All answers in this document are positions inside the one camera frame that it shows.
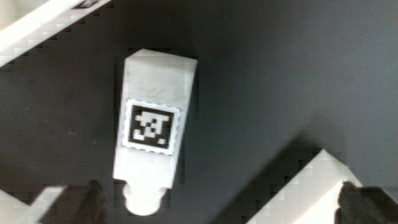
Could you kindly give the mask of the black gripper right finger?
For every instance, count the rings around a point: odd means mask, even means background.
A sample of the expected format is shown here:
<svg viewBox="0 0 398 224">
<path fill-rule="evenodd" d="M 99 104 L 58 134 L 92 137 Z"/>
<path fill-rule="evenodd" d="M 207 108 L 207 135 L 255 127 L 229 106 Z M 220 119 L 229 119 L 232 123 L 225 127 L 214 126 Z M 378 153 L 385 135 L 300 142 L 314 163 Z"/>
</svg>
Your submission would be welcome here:
<svg viewBox="0 0 398 224">
<path fill-rule="evenodd" d="M 398 224 L 398 202 L 378 187 L 342 183 L 335 224 Z"/>
</svg>

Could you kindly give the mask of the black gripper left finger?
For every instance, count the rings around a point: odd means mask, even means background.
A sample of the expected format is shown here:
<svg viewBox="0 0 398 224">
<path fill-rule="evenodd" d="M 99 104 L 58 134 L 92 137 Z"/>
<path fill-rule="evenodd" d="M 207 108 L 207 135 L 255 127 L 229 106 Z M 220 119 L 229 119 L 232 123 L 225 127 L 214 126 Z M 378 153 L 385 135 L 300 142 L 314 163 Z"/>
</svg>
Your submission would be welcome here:
<svg viewBox="0 0 398 224">
<path fill-rule="evenodd" d="M 104 195 L 95 181 L 69 186 L 54 204 L 53 224 L 104 224 Z"/>
</svg>

